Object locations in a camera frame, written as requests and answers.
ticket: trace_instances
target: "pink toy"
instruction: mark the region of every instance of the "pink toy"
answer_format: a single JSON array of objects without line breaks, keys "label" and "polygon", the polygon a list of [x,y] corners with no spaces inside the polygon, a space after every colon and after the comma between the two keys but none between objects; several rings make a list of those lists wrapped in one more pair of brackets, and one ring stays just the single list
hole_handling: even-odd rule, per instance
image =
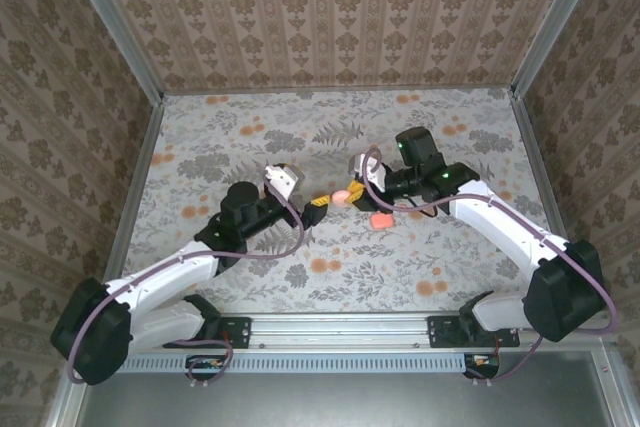
[{"label": "pink toy", "polygon": [[348,190],[337,190],[331,195],[331,202],[333,202],[338,207],[346,207],[347,203],[345,201],[350,195],[351,192],[349,192]]},{"label": "pink toy", "polygon": [[384,230],[393,227],[393,214],[373,214],[369,219],[373,230]]}]

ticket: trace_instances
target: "black wire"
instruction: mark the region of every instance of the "black wire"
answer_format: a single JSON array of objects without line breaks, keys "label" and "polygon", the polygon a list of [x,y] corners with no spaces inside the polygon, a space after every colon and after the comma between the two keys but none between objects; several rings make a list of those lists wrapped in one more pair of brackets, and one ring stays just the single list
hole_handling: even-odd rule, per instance
[{"label": "black wire", "polygon": [[[418,204],[415,203],[415,201],[411,198],[411,197],[403,197],[405,200],[407,200],[411,205],[413,205],[414,207],[417,207]],[[438,215],[438,208],[434,207],[433,208],[433,215],[429,214],[427,212],[425,212],[424,210],[420,210],[419,211],[422,215],[425,215],[427,217],[429,217],[430,219],[433,219],[434,217],[436,217]]]}]

